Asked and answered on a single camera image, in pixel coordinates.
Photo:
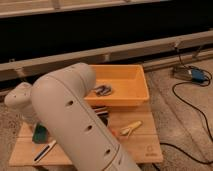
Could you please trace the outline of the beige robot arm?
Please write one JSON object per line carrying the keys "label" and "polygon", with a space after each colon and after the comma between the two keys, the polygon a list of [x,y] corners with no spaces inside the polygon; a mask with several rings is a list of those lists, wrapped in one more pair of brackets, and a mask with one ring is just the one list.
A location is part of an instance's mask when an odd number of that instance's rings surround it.
{"label": "beige robot arm", "polygon": [[5,104],[35,114],[78,171],[140,171],[84,100],[95,83],[92,67],[77,63],[19,84]]}

